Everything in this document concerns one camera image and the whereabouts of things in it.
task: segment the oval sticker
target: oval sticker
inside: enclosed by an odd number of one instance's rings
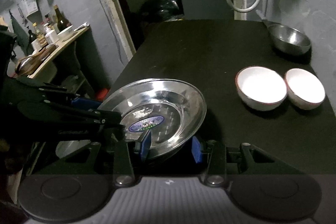
[[[163,116],[154,116],[150,118],[143,119],[141,121],[138,121],[134,124],[132,124],[128,130],[130,132],[141,132],[147,129],[151,129],[153,127],[158,126],[161,122],[164,121]]]

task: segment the metal basin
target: metal basin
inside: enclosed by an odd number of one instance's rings
[[[206,103],[189,83],[172,79],[145,79],[114,92],[99,107],[121,113],[125,138],[136,140],[144,130],[152,132],[147,159],[177,149],[201,126]]]
[[[282,52],[298,56],[305,54],[311,47],[309,38],[289,26],[275,24],[268,26],[274,46]]]

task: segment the black table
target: black table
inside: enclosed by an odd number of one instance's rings
[[[150,33],[109,94],[145,78],[189,82],[207,102],[200,129],[204,139],[235,147],[249,142],[303,172],[336,174],[336,118],[329,100],[311,111],[295,108],[288,99],[275,110],[254,111],[243,104],[235,86],[236,73],[251,65],[282,76],[295,67],[314,72],[310,65],[276,53],[260,22],[164,22]]]

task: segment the screw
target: screw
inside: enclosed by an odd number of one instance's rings
[[[133,181],[133,179],[128,175],[121,175],[118,176],[115,181],[120,185],[127,185],[130,184]]]
[[[224,182],[224,178],[219,175],[209,176],[207,180],[212,185],[218,185]]]

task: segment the white bowl on shelf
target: white bowl on shelf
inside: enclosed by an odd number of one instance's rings
[[[73,26],[69,26],[68,28],[64,29],[63,31],[58,33],[58,38],[61,41],[65,41],[70,39],[74,35],[74,28]]]
[[[260,111],[275,109],[287,96],[283,78],[274,70],[259,66],[247,67],[238,72],[236,88],[243,102]]]
[[[290,101],[298,108],[311,110],[318,107],[326,97],[320,80],[304,69],[290,69],[285,74]]]

